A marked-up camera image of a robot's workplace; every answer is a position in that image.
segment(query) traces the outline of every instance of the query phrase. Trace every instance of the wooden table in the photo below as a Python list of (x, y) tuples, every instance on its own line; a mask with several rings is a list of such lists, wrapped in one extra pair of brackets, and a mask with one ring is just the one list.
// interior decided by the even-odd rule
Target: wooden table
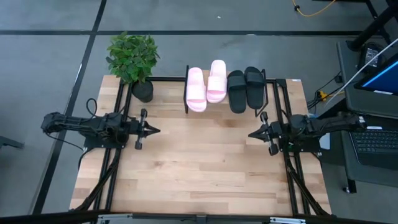
[[(207, 80), (208, 71), (204, 73)], [(146, 108), (147, 121), (161, 133), (144, 139), (141, 151), (134, 149), (136, 137), (131, 136), (121, 154), (111, 211), (292, 215), (283, 155), (271, 157), (268, 143), (248, 137), (261, 125), (254, 110), (247, 107), (243, 114), (234, 114), (225, 99), (208, 103), (203, 113), (185, 114), (184, 82), (153, 84), (154, 99), (141, 103), (133, 97), (129, 115), (139, 116), (141, 108)], [(112, 112), (118, 85), (115, 76), (104, 76), (98, 115)], [(292, 113), (307, 114), (301, 81), (287, 80), (287, 88)], [(272, 122), (277, 116), (271, 85), (268, 92), (266, 111)], [(71, 208), (79, 206), (97, 184), (103, 156), (104, 149), (94, 149), (82, 160)], [(309, 191), (330, 212), (320, 163), (309, 153), (301, 153), (301, 161)], [(100, 208), (107, 192), (106, 185)], [(298, 208), (303, 212), (299, 192), (296, 186)]]

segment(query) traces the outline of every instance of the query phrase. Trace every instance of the slide sandal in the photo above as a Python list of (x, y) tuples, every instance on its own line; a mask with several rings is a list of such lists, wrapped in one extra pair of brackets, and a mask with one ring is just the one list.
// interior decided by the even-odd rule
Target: slide sandal
[(207, 106), (206, 86), (200, 68), (190, 68), (187, 80), (187, 105), (194, 112), (204, 112)]
[(244, 71), (246, 77), (248, 105), (252, 109), (261, 109), (264, 104), (264, 77), (260, 70), (248, 67)]
[(228, 75), (229, 107), (234, 113), (246, 110), (246, 81), (242, 71), (236, 70)]
[(226, 65), (223, 60), (215, 60), (211, 64), (206, 96), (210, 103), (219, 103), (226, 96)]

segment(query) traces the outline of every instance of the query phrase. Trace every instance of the yellow cable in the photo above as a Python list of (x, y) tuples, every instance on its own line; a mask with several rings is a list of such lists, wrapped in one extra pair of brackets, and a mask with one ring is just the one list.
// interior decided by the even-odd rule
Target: yellow cable
[[(292, 0), (292, 1), (293, 1), (294, 7), (296, 7), (296, 6), (297, 6), (297, 5), (296, 5), (296, 2), (295, 2), (294, 0)], [(329, 8), (333, 3), (335, 3), (335, 1), (336, 1), (336, 0), (333, 0), (331, 3), (329, 3), (329, 5), (327, 5), (327, 6), (324, 7), (323, 9), (321, 9), (321, 10), (319, 10), (318, 12), (316, 12), (316, 13), (314, 13), (314, 14), (311, 14), (311, 15), (306, 15), (306, 14), (302, 13), (301, 10), (300, 10), (299, 8), (297, 8), (297, 12), (300, 13), (300, 14), (301, 14), (302, 16), (304, 16), (304, 17), (316, 16), (316, 15), (318, 15), (319, 13), (325, 11), (327, 8)]]

